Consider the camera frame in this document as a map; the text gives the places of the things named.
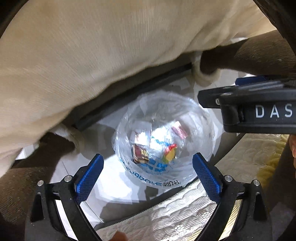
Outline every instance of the floor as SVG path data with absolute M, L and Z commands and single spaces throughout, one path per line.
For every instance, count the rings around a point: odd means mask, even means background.
M 232 70 L 223 70 L 220 79 L 210 88 L 232 85 L 236 78 L 244 76 Z M 202 88 L 195 84 L 192 87 L 184 77 L 162 89 L 173 91 L 193 98 L 197 102 L 197 93 Z M 101 119 L 83 132 L 85 149 L 77 156 L 64 156 L 57 165 L 51 182 L 59 182 L 66 175 L 74 175 L 81 167 L 89 163 L 96 153 L 104 156 L 104 169 L 95 187 L 81 208 L 93 227 L 100 227 L 103 223 L 112 222 L 143 211 L 160 201 L 172 196 L 180 189 L 169 191 L 146 186 L 127 173 L 118 161 L 112 148 L 112 136 L 128 106 Z M 215 143 L 211 161 L 219 161 L 240 139 L 236 133 L 225 133 L 219 109 L 208 110 L 215 126 Z M 64 218 L 64 225 L 70 237 L 75 235 L 67 223 L 64 211 L 58 202 L 60 215 Z

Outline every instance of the trash can lined with plastic bag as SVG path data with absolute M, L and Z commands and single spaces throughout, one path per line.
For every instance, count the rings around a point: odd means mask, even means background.
M 192 156 L 208 160 L 213 123 L 194 100 L 172 92 L 143 94 L 121 119 L 113 148 L 126 170 L 156 188 L 186 185 L 196 177 Z

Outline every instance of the white lettering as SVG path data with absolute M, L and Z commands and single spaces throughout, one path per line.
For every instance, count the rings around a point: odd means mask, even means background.
M 273 115 L 276 115 L 279 118 L 279 113 L 277 111 L 276 105 L 274 104 L 274 106 L 272 107 L 272 111 L 270 114 L 270 118 L 272 118 Z
M 262 118 L 264 116 L 264 107 L 260 104 L 257 104 L 255 108 L 256 108 L 256 118 Z M 258 108 L 261 108 L 261 111 L 262 111 L 261 115 L 258 114 Z
M 293 112 L 292 112 L 292 110 L 291 109 L 288 109 L 288 106 L 292 106 L 291 104 L 286 104 L 286 106 L 285 106 L 285 110 L 287 111 L 287 112 L 289 112 L 290 114 L 285 114 L 285 117 L 291 117 L 292 116 L 292 114 L 293 114 Z

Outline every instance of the candy wrapper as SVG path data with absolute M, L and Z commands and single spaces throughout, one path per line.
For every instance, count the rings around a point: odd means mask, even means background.
M 120 121 L 113 142 L 128 173 L 146 185 L 174 188 L 196 177 L 192 156 L 212 155 L 213 124 L 194 100 L 165 91 L 140 96 Z

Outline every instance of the yellow fabric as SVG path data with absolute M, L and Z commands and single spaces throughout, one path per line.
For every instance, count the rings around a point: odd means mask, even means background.
M 260 168 L 257 172 L 257 179 L 260 181 L 263 188 L 268 187 L 268 184 L 276 170 L 281 154 L 287 144 L 289 135 L 281 135 L 281 141 L 276 144 L 276 150 L 267 161 L 266 166 Z
M 0 153 L 115 81 L 274 29 L 252 0 L 29 0 L 0 39 Z

